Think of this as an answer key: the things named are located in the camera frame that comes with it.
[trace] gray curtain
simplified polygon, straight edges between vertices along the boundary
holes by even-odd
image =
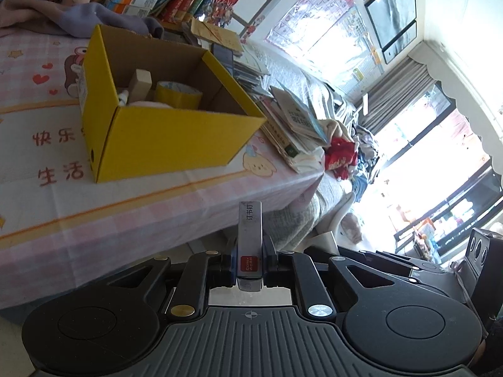
[[[369,113],[360,114],[359,123],[373,134],[378,133],[407,105],[432,89],[435,82],[426,65],[405,58],[369,91]]]

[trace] yellow cardboard box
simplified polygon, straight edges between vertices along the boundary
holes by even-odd
[[[203,93],[199,110],[119,106],[136,69]],[[264,123],[207,50],[98,25],[79,79],[82,124],[96,182],[229,163]]]

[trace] table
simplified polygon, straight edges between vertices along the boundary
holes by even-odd
[[[75,90],[87,42],[0,40],[0,308],[235,225],[240,201],[284,208],[323,174],[295,173],[257,132],[225,167],[96,184]]]

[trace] ceiling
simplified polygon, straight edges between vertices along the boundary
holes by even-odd
[[[471,82],[503,126],[503,0],[425,0],[424,39]]]

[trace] yellow tape roll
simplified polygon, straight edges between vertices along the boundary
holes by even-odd
[[[202,96],[200,91],[183,83],[159,81],[155,87],[154,100],[178,109],[195,110]]]

